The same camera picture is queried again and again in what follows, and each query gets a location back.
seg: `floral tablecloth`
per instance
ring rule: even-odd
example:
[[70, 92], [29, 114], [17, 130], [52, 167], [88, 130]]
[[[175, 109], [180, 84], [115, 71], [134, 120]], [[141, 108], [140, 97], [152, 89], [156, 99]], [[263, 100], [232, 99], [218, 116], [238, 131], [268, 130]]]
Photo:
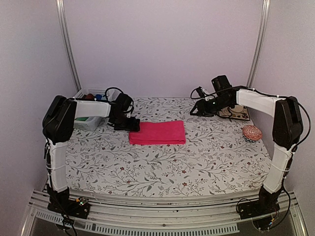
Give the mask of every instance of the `floral tablecloth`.
[[248, 143], [242, 127], [251, 121], [189, 115], [188, 98], [137, 98], [141, 121], [183, 120], [185, 145], [130, 145], [128, 132], [101, 123], [75, 129], [66, 152], [72, 189], [145, 197], [216, 195], [257, 189], [270, 167], [262, 141]]

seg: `white basket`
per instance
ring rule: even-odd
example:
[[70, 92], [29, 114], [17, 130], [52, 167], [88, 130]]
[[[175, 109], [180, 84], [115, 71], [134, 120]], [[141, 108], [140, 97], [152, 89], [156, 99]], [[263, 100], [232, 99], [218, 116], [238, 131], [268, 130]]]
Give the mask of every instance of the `white basket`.
[[[93, 94], [94, 96], [97, 94], [104, 95], [105, 89], [98, 89], [98, 88], [83, 88], [77, 92], [74, 96], [76, 98], [82, 98], [84, 95], [88, 95], [89, 93]], [[108, 100], [111, 101], [115, 99], [115, 90], [111, 89], [107, 92]], [[95, 131], [98, 127], [99, 123], [101, 122], [102, 117], [89, 117], [86, 121], [75, 120], [73, 128], [75, 129], [82, 129], [87, 131]]]

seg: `folded towel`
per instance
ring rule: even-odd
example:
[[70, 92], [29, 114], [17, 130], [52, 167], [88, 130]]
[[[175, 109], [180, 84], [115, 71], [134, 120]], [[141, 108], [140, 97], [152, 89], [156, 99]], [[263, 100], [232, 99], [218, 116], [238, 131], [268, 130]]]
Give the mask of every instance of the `folded towel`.
[[139, 132], [129, 132], [129, 142], [139, 145], [185, 144], [184, 122], [140, 122]]

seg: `green object in basket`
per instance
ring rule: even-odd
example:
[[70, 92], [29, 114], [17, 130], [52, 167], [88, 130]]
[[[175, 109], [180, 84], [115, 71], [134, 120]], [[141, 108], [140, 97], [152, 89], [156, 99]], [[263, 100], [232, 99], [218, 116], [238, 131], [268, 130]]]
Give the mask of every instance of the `green object in basket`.
[[88, 117], [81, 117], [81, 118], [77, 118], [75, 120], [78, 120], [78, 121], [86, 121], [88, 119]]

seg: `brown mat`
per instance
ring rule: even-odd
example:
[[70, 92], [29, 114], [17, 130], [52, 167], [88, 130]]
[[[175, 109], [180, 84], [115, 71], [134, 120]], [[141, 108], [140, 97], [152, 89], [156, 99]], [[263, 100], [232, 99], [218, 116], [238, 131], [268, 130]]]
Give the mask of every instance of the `brown mat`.
[[223, 118], [251, 120], [247, 107], [244, 107], [244, 109], [241, 112], [234, 112], [228, 107], [226, 107], [219, 112], [219, 116]]

